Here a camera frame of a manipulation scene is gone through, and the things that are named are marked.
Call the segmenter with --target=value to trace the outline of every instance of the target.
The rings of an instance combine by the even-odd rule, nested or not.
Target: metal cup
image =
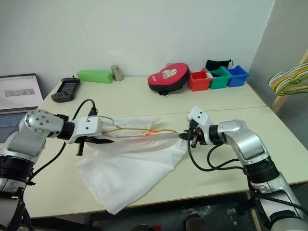
[[[120,67],[118,65],[112,65],[111,66],[112,75],[115,81],[121,81],[124,79]]]

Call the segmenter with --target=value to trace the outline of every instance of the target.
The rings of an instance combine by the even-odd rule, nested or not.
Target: black wire
[[[192,156],[192,152],[191,152],[191,141],[190,141],[191,135],[192,135],[192,131],[189,130],[189,131],[188,131],[188,139],[187,139],[188,154],[189,154],[189,157],[190,157],[191,160],[192,160],[192,163],[193,163],[199,170],[204,171],[204,172],[211,172],[211,171],[214,171],[214,170],[218,170],[219,168],[225,166],[226,164],[231,163],[231,162],[234,161],[234,160],[228,160],[228,161],[224,162],[224,163],[221,164],[221,165],[218,165],[218,166],[216,166],[216,167],[212,167],[212,168],[209,168],[209,169],[208,169],[208,168],[203,168],[203,167],[199,166],[199,165],[196,163],[196,161],[194,160],[193,156]]]
[[[213,165],[211,164],[211,162],[210,162],[210,157],[211,157],[212,152],[213,152],[216,148],[218,148],[218,147],[220,147],[220,146],[222,146],[222,145],[223,145],[223,142],[221,142],[220,144],[217,144],[216,146],[214,146],[213,148],[211,148],[210,151],[207,153],[206,160],[207,160],[207,163],[208,163],[208,165],[209,165],[210,167],[215,167],[215,166],[213,166]],[[231,161],[232,161],[232,162],[234,162],[234,161],[239,161],[239,159],[232,159]],[[238,166],[234,166],[234,167],[220,167],[220,168],[218,168],[217,170],[230,170],[230,169],[240,169],[240,170],[242,170],[242,171],[244,170],[242,167],[238,167]]]
[[[49,162],[47,162],[46,164],[44,164],[42,167],[40,167],[38,170],[36,170],[28,179],[28,181],[31,181],[38,173],[40,173],[40,171],[42,171],[44,168],[46,168],[48,165],[50,165],[53,161],[55,161],[63,152],[64,148],[66,146],[66,143],[63,142],[61,149],[59,150],[58,154],[51,159]]]
[[[79,113],[81,107],[82,107],[86,102],[88,102],[88,101],[92,102],[92,108],[95,108],[95,109],[96,109],[94,100],[92,100],[92,99],[86,99],[86,100],[84,100],[84,101],[80,104],[80,106],[79,106],[78,109],[76,110],[76,112],[75,112],[75,114],[74,114],[72,120],[76,119],[76,116],[78,115],[78,113]],[[53,161],[55,161],[55,160],[61,155],[61,153],[63,152],[65,146],[66,146],[66,143],[63,142],[62,147],[61,147],[61,149],[59,150],[58,154],[57,154],[53,159],[51,159],[49,162],[47,162],[47,163],[44,164],[42,167],[40,167],[37,171],[35,171],[35,172],[29,177],[28,182],[30,182],[38,173],[40,173],[40,171],[42,171],[44,168],[46,168],[48,165],[50,165]],[[23,191],[22,194],[20,195],[20,200],[22,200],[22,201],[24,200],[24,191]],[[25,223],[26,223],[28,229],[29,229],[30,231],[35,231],[35,229],[34,229],[33,226],[32,226],[32,223],[31,223],[30,215],[29,215],[29,213],[28,213],[28,211],[27,211],[26,208],[25,208],[25,210],[24,210],[23,218],[24,218],[24,221],[25,221]]]
[[[79,107],[77,108],[77,110],[76,110],[76,112],[75,112],[75,114],[74,114],[72,120],[73,120],[73,119],[76,119],[76,116],[78,115],[78,113],[79,113],[81,107],[82,107],[86,102],[88,102],[88,101],[92,102],[92,107],[96,108],[95,102],[94,102],[93,99],[86,99],[86,100],[84,100],[84,101],[79,105]]]
[[[29,213],[28,213],[26,208],[24,210],[23,218],[24,218],[24,222],[27,225],[28,229],[30,231],[35,231],[34,227],[32,226],[32,223],[31,223],[30,215],[29,215]]]
[[[24,222],[25,222],[25,224],[27,225],[28,229],[29,229],[30,231],[35,231],[34,227],[32,226],[32,223],[31,223],[30,215],[29,215],[29,213],[28,213],[28,211],[27,211],[27,209],[26,209],[26,205],[25,205],[25,203],[24,203],[24,192],[25,192],[25,190],[23,190],[23,191],[21,192],[21,194],[19,195],[19,197],[18,197],[18,203],[24,204],[24,212],[23,212],[23,215],[22,215],[22,216],[23,216],[23,218],[24,218]]]
[[[291,203],[291,202],[287,202],[287,201],[279,200],[279,199],[276,199],[276,198],[272,198],[270,196],[266,196],[265,194],[259,194],[259,193],[255,192],[255,190],[251,186],[250,178],[248,176],[247,176],[247,181],[248,181],[248,188],[250,189],[250,191],[251,191],[253,196],[258,197],[258,198],[262,198],[264,200],[273,201],[273,202],[277,202],[277,203],[280,203],[280,204],[284,204],[284,205],[288,205],[288,206],[297,208],[299,210],[302,210],[308,216],[308,210],[305,209],[304,207],[302,207],[300,205],[297,205],[297,204],[294,204],[294,203]]]
[[[84,100],[84,101],[80,104],[80,106],[77,108],[77,110],[76,110],[76,112],[75,112],[75,114],[74,114],[72,120],[76,119],[76,116],[78,115],[78,113],[79,113],[81,107],[82,107],[86,102],[88,102],[88,101],[92,102],[92,106],[93,106],[94,108],[96,108],[95,102],[94,102],[92,99],[86,99],[86,100]],[[44,164],[42,167],[40,167],[37,171],[35,171],[35,172],[29,177],[28,181],[31,181],[38,173],[40,173],[40,171],[42,171],[44,168],[46,168],[48,165],[50,165],[53,161],[55,161],[55,160],[61,155],[61,153],[63,152],[65,146],[66,146],[66,143],[63,142],[62,147],[61,147],[61,149],[59,150],[58,154],[57,154],[53,159],[51,159],[49,162],[47,162],[47,163]]]

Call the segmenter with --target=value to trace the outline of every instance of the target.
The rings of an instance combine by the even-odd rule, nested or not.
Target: cartoon logo
[[[163,79],[167,79],[171,76],[174,76],[178,71],[176,69],[165,70],[163,71]]]

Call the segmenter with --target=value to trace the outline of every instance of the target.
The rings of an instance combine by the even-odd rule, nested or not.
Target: red bin
[[[205,71],[192,72],[188,80],[188,87],[192,91],[207,90],[211,80],[206,76]]]

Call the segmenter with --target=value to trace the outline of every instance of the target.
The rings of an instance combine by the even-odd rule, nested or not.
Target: laptop keyboard
[[[18,126],[25,113],[14,115],[0,115],[0,128]]]

